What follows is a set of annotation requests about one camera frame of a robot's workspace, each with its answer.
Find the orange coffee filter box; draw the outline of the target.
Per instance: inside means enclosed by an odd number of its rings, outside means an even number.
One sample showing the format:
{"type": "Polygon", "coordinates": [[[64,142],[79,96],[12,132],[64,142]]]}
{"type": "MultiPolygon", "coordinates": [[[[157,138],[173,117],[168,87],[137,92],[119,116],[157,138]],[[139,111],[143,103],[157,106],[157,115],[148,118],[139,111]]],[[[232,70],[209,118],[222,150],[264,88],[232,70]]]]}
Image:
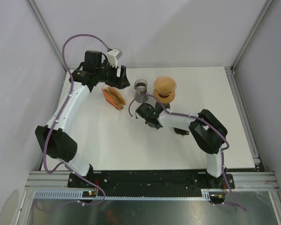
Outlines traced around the orange coffee filter box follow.
{"type": "Polygon", "coordinates": [[[108,91],[108,85],[104,85],[102,88],[101,88],[102,92],[103,92],[103,95],[105,97],[105,100],[110,104],[112,105],[113,107],[115,107],[117,110],[119,110],[119,108],[116,106],[114,100],[112,99],[111,97],[111,94],[110,92],[108,91]]]}

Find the olive green plastic dripper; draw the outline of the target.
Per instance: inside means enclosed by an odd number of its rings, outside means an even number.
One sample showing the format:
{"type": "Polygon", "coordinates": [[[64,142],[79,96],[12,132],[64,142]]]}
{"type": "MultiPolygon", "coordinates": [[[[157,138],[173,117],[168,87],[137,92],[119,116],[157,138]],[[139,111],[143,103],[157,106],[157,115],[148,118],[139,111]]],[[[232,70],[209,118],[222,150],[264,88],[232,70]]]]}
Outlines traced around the olive green plastic dripper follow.
{"type": "Polygon", "coordinates": [[[176,134],[179,134],[179,135],[189,135],[189,131],[187,131],[187,130],[174,128],[174,131],[176,134]]]}

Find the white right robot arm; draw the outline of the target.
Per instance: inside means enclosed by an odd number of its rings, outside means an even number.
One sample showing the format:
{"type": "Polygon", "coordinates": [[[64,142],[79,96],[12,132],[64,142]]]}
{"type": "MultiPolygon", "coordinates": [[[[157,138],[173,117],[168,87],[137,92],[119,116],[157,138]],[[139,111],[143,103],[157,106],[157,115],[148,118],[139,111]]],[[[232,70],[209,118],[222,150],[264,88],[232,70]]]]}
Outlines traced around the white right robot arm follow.
{"type": "Polygon", "coordinates": [[[224,181],[223,151],[229,148],[225,126],[207,109],[198,114],[172,112],[164,106],[155,109],[148,103],[141,104],[135,114],[152,128],[176,128],[192,134],[207,159],[207,184],[218,188],[224,181]]]}

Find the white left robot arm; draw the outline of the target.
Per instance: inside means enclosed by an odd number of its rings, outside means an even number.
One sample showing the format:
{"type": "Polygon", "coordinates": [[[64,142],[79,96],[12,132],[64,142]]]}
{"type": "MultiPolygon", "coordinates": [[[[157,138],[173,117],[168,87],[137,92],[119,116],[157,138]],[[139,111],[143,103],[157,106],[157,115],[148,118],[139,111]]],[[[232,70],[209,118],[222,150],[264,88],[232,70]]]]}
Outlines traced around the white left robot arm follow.
{"type": "Polygon", "coordinates": [[[98,83],[119,90],[130,86],[126,67],[118,66],[121,56],[120,49],[110,49],[107,53],[86,51],[84,61],[70,72],[70,87],[63,102],[46,125],[35,130],[44,157],[57,159],[79,174],[78,182],[86,188],[94,182],[94,175],[89,173],[92,167],[78,153],[78,144],[69,133],[79,108],[98,83]]]}

